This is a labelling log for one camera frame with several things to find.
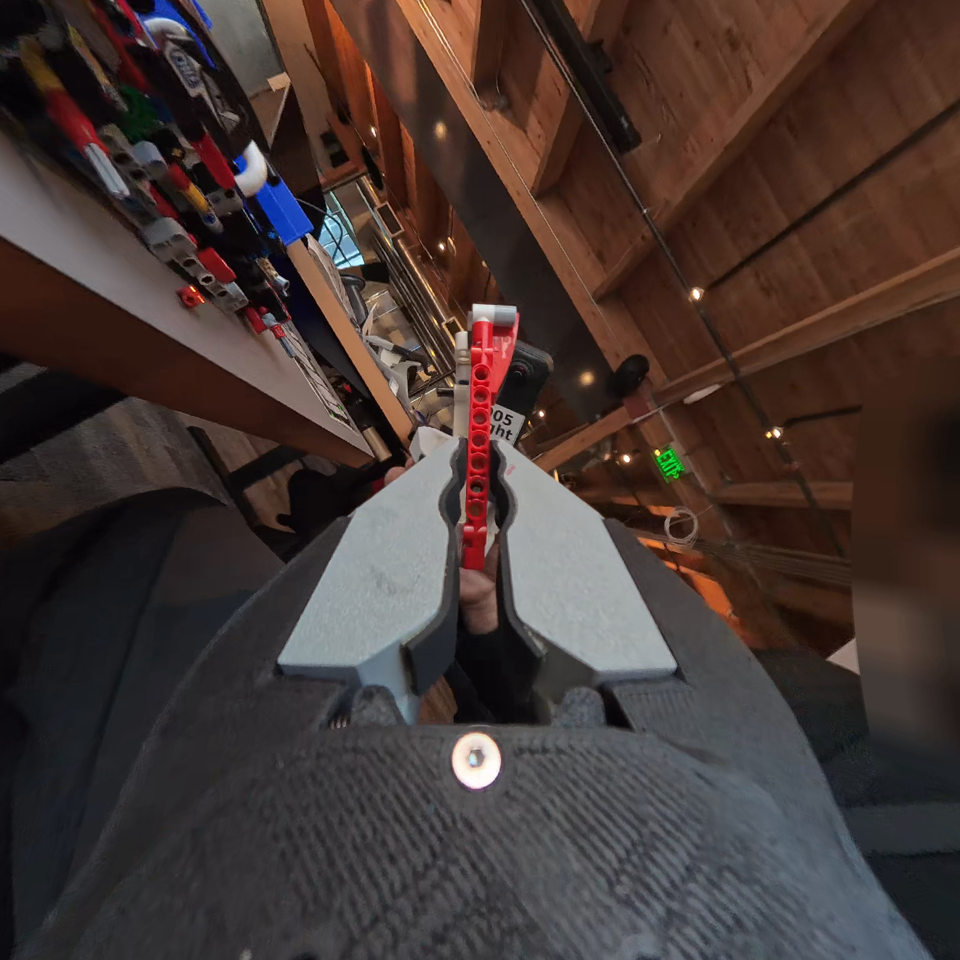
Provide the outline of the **black track light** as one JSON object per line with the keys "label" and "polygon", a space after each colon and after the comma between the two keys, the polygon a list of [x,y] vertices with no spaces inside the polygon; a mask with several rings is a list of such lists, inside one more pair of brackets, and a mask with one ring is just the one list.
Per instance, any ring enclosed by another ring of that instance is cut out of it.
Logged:
{"label": "black track light", "polygon": [[606,149],[617,155],[637,149],[642,137],[610,86],[608,75],[613,67],[601,41],[584,37],[565,2],[521,1],[520,6]]}

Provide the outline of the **person's black jacket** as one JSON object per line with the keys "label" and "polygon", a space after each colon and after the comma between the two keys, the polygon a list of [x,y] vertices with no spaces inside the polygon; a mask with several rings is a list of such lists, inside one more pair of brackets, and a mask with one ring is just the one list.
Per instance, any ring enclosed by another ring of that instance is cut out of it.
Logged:
{"label": "person's black jacket", "polygon": [[2,958],[96,848],[186,673],[281,569],[233,508],[185,487],[2,552]]}

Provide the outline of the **toy brick car model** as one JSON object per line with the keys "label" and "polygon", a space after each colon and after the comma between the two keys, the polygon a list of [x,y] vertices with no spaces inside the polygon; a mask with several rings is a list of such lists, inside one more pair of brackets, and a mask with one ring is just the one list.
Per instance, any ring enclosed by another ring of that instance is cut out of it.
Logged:
{"label": "toy brick car model", "polygon": [[181,286],[289,356],[278,265],[313,223],[202,6],[11,1],[1,13],[2,124],[76,174]]}

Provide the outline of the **red brick beam assembly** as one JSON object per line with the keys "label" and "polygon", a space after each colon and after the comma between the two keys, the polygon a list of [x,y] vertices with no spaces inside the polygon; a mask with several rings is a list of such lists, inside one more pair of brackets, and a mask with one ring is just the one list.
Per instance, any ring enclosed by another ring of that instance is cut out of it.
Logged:
{"label": "red brick beam assembly", "polygon": [[520,325],[515,306],[475,303],[457,335],[454,434],[465,439],[462,567],[484,570],[488,542],[494,406],[512,362]]}

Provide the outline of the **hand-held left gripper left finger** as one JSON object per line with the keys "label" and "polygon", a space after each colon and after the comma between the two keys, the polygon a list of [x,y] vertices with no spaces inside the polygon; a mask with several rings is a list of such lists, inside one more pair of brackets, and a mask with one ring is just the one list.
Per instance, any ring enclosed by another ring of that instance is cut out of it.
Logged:
{"label": "hand-held left gripper left finger", "polygon": [[406,722],[454,659],[461,440],[354,510],[281,650],[287,676],[388,690]]}

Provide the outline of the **person's right hand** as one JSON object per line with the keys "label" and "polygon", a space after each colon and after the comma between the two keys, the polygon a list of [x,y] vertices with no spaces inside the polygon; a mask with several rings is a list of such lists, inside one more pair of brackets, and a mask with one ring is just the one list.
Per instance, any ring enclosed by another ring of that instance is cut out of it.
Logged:
{"label": "person's right hand", "polygon": [[499,543],[486,553],[482,569],[461,567],[460,616],[463,629],[474,637],[484,637],[499,626],[498,612]]}

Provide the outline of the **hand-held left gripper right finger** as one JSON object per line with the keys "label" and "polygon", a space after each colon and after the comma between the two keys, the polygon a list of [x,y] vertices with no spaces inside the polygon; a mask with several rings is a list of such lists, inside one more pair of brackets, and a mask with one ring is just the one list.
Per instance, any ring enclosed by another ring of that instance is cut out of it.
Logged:
{"label": "hand-held left gripper right finger", "polygon": [[520,698],[548,721],[570,690],[672,679],[678,663],[604,518],[513,446],[490,445],[499,604]]}

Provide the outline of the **grey desk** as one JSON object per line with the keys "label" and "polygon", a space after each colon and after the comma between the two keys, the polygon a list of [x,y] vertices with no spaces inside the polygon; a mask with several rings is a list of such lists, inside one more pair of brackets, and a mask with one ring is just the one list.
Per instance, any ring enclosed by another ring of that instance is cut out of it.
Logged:
{"label": "grey desk", "polygon": [[69,180],[2,134],[1,347],[125,395],[330,461],[373,460],[296,361],[215,306]]}

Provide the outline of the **white instruction sheet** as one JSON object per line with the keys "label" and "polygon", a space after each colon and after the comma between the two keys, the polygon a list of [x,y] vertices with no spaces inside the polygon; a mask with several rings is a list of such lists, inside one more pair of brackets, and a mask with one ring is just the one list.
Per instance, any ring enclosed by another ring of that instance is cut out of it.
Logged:
{"label": "white instruction sheet", "polygon": [[285,332],[286,353],[294,360],[323,409],[332,420],[356,432],[356,426],[346,406],[331,386],[309,345],[295,330],[291,321],[283,323],[282,328]]}

